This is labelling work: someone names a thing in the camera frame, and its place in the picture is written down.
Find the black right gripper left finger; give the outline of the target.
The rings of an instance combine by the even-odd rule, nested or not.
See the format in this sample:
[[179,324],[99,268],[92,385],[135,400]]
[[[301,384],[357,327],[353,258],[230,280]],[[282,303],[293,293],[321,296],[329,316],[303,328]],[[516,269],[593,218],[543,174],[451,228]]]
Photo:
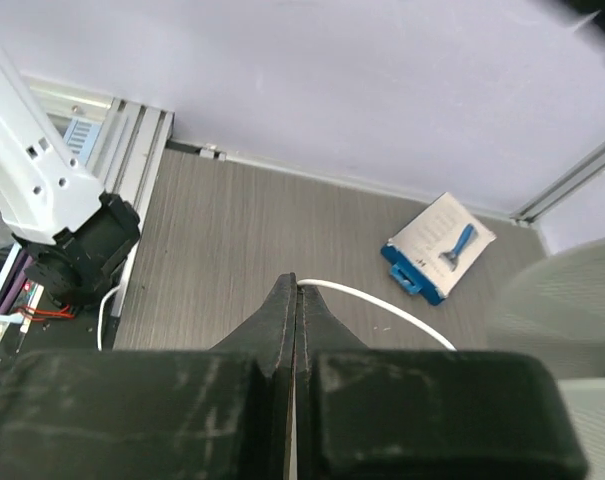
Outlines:
[[296,279],[208,350],[49,350],[0,386],[0,479],[283,479]]

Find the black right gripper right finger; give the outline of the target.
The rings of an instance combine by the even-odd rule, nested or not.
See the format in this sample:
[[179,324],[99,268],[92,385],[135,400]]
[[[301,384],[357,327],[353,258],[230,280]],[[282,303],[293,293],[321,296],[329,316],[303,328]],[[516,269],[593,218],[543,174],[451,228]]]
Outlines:
[[583,479],[557,383],[514,352],[374,349],[298,286],[301,479]]

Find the white perforated cable spool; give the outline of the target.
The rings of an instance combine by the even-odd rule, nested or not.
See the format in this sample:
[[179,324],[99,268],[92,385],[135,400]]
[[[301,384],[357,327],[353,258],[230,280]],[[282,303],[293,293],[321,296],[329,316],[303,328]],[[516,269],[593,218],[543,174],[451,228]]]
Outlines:
[[555,377],[589,461],[605,479],[605,238],[520,272],[486,316],[487,345],[533,356]]

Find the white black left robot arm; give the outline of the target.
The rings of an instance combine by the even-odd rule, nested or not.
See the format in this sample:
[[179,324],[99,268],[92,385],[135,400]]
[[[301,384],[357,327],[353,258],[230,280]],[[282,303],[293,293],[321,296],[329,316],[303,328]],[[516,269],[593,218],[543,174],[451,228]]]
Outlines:
[[130,202],[106,190],[64,142],[0,45],[0,213],[52,300],[111,296],[141,237]]

